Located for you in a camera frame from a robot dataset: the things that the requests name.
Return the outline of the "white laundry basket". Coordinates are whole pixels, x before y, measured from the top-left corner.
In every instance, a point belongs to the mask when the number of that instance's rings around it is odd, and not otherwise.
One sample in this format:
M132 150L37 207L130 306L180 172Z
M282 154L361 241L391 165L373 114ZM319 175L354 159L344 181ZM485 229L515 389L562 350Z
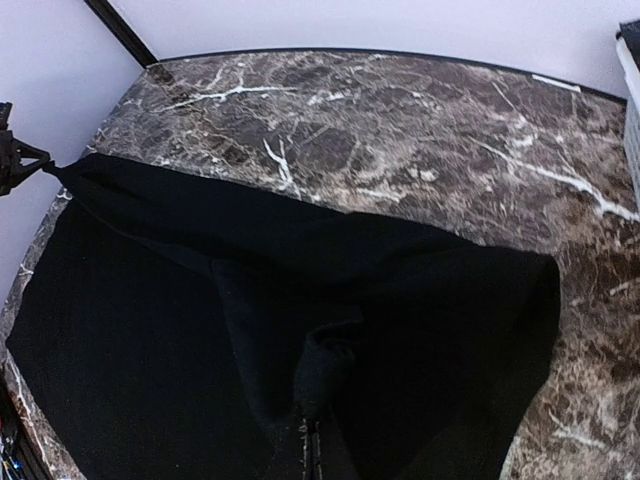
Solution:
M636 203L639 203L639 20L619 25L616 33L616 53L629 91L623 144Z

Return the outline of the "left black frame post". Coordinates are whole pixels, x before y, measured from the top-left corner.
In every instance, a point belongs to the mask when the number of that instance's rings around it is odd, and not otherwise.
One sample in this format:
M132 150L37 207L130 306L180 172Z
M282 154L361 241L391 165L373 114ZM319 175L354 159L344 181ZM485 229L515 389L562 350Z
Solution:
M156 56L108 0L84 0L127 53L143 68L158 62Z

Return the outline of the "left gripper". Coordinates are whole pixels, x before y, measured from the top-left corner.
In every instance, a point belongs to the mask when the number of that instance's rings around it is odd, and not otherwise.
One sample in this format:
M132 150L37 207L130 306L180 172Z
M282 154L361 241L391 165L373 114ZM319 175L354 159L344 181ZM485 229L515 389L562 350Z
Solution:
M13 137L9 117L13 104L1 103L1 194L8 195L51 161L49 152Z

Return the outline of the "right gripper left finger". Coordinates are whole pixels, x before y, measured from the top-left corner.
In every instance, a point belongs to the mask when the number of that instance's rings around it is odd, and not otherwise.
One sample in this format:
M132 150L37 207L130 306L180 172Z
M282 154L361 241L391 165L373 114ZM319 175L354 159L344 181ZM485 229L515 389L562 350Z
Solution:
M311 428L306 418L302 419L302 422L298 428L300 439L302 442L302 453L301 453L301 465L302 465L302 474L301 478L303 480L311 479Z

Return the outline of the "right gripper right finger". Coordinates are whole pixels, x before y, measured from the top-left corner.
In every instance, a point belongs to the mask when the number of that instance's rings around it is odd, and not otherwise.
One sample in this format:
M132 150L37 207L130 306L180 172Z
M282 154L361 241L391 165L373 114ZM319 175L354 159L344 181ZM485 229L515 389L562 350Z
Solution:
M314 424L311 430L311 462L313 466L311 478L314 480L323 480L321 426L322 423L318 421Z

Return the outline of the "black t-shirt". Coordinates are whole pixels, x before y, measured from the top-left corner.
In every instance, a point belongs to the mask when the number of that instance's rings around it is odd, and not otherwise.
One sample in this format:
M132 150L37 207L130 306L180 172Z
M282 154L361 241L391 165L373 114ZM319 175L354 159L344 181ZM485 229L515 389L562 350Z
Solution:
M89 155L7 346L89 479L495 479L546 381L555 260Z

